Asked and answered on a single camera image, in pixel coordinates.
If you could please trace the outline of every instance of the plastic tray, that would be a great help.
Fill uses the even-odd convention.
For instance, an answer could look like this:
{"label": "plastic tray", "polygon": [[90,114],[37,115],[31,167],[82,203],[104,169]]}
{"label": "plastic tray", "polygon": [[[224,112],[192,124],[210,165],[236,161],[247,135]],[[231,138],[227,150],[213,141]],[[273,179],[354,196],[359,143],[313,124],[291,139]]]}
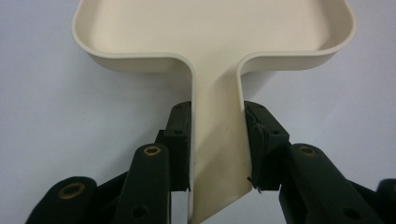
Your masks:
{"label": "plastic tray", "polygon": [[251,190],[240,76],[318,66],[354,30],[345,0],[81,0],[73,23],[104,67],[192,77],[193,223]]}

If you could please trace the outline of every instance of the screw hole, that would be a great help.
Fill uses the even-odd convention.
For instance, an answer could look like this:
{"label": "screw hole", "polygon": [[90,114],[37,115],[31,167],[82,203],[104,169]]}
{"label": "screw hole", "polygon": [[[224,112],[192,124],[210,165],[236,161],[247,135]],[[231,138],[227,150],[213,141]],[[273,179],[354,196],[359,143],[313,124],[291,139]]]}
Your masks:
{"label": "screw hole", "polygon": [[148,213],[148,209],[146,206],[137,206],[136,208],[134,208],[134,210],[132,211],[132,216],[135,219],[143,219],[146,217]]}
{"label": "screw hole", "polygon": [[317,152],[310,147],[300,147],[299,150],[304,153],[306,156],[316,156]]}
{"label": "screw hole", "polygon": [[361,219],[361,214],[353,208],[345,207],[345,208],[343,208],[343,213],[344,213],[344,215],[346,215],[346,217],[349,217],[350,219],[353,219],[353,220]]}
{"label": "screw hole", "polygon": [[161,149],[158,147],[146,147],[144,152],[148,156],[155,156],[161,152]]}
{"label": "screw hole", "polygon": [[85,185],[81,182],[71,183],[64,186],[58,193],[58,197],[64,200],[77,197],[84,191]]}

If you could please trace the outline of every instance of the white surface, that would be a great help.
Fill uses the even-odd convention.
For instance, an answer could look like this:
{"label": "white surface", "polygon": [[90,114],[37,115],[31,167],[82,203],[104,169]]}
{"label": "white surface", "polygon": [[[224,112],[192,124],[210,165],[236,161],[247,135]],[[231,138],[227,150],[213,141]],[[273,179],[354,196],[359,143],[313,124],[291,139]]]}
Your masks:
{"label": "white surface", "polygon": [[344,0],[82,0],[72,31],[104,67],[191,77],[194,224],[251,190],[240,77],[316,67],[350,41],[355,22]]}
{"label": "white surface", "polygon": [[[267,106],[291,142],[320,147],[347,178],[375,189],[396,176],[396,6],[349,3],[358,30],[348,47],[312,70],[246,75],[244,96]],[[122,74],[93,62],[70,35],[77,4],[0,4],[2,223],[25,221],[69,176],[101,184],[122,173],[134,149],[164,127],[171,106],[191,98],[187,77]],[[276,193],[252,191],[207,223],[284,219]]]}

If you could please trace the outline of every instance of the metal screw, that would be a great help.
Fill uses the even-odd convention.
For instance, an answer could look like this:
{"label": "metal screw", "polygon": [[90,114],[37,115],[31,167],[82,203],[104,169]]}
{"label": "metal screw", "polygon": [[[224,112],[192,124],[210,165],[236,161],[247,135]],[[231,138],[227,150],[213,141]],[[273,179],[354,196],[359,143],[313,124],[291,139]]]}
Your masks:
{"label": "metal screw", "polygon": [[85,189],[81,182],[71,183],[59,190],[58,197],[64,200],[72,199],[80,195]]}
{"label": "metal screw", "polygon": [[305,156],[316,156],[317,152],[310,147],[300,147],[299,148],[300,152],[304,153]]}
{"label": "metal screw", "polygon": [[158,147],[146,147],[144,152],[148,156],[155,156],[161,152],[161,149]]}

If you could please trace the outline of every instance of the white background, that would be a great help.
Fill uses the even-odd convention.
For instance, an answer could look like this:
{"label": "white background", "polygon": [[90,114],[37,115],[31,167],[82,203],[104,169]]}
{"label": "white background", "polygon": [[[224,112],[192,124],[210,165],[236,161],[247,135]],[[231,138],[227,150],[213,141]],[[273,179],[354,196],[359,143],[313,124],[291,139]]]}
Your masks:
{"label": "white background", "polygon": [[[324,150],[339,170],[375,189],[396,177],[396,3],[349,0],[352,42],[308,71],[243,77],[292,143]],[[0,0],[0,220],[23,223],[47,190],[73,176],[98,184],[129,168],[173,105],[191,99],[178,74],[123,74],[74,42],[78,0]],[[185,223],[186,194],[173,201]],[[250,192],[207,223],[285,223],[277,192]]]}

